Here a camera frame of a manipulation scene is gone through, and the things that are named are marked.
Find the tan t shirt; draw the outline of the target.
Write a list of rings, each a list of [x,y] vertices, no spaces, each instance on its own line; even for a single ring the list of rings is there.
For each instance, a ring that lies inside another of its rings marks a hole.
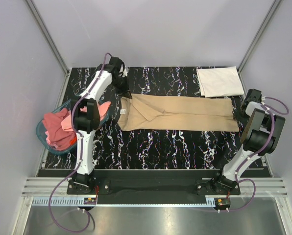
[[[237,132],[229,98],[133,94],[121,98],[118,125],[122,131],[139,129]]]

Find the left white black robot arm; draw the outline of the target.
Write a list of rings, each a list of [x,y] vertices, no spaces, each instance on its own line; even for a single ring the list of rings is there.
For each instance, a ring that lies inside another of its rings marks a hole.
[[[109,85],[116,88],[119,96],[131,99],[127,71],[123,60],[111,56],[97,67],[97,72],[89,86],[78,96],[71,99],[72,128],[77,137],[77,164],[70,188],[81,190],[85,194],[95,189],[93,156],[93,138],[100,125],[98,101]]]

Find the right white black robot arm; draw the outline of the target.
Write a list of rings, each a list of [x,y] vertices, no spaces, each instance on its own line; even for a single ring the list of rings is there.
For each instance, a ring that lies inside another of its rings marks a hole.
[[[254,161],[276,149],[286,121],[284,116],[289,112],[281,100],[262,96],[260,90],[248,90],[240,107],[240,113],[249,118],[242,133],[242,145],[213,179],[211,189],[215,193],[227,194],[238,189],[244,171]]]

